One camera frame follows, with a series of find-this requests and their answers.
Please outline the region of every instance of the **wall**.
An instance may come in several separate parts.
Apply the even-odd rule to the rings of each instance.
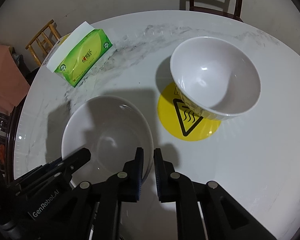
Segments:
[[[235,4],[235,0],[199,2],[229,12],[233,12]],[[14,46],[24,55],[29,69],[34,69],[36,63],[25,46],[51,19],[57,23],[60,34],[65,35],[84,20],[94,23],[138,11],[185,9],[186,4],[186,0],[6,0],[0,8],[0,43]],[[241,18],[300,55],[300,13],[291,0],[243,0]]]

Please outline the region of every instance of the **pink cloth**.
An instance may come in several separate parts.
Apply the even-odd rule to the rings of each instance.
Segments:
[[[29,89],[29,84],[11,57],[9,47],[0,45],[0,111],[9,115]]]

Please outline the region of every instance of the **screw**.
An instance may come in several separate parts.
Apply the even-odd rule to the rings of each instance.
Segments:
[[[88,188],[88,187],[90,187],[89,182],[83,181],[83,182],[80,183],[80,188],[85,189],[85,188]]]
[[[120,178],[120,179],[124,179],[125,177],[128,176],[128,174],[124,171],[121,171],[117,174],[117,176]]]
[[[173,179],[179,179],[180,178],[180,173],[173,172],[170,174],[170,177]]]
[[[216,187],[218,187],[218,183],[216,183],[215,181],[209,181],[208,182],[208,186],[210,187],[210,188],[216,188]]]

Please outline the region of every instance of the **yellow coaster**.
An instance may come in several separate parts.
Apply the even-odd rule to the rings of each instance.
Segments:
[[[185,141],[198,141],[212,135],[221,124],[198,116],[181,100],[174,82],[162,92],[158,101],[158,116],[164,128]]]

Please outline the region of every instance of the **round table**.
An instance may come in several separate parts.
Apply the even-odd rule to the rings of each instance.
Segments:
[[[217,181],[277,239],[300,226],[300,56],[250,25],[190,11],[150,11],[103,20],[114,44],[76,88],[39,69],[20,117],[15,178],[61,156],[62,134],[74,111],[99,95],[132,102],[147,119],[163,158],[192,181]],[[212,36],[241,49],[261,79],[258,104],[223,121],[210,137],[184,141],[162,126],[160,92],[172,82],[169,59],[182,41]],[[177,239],[175,204],[158,201],[152,169],[138,203],[122,205],[127,239]]]

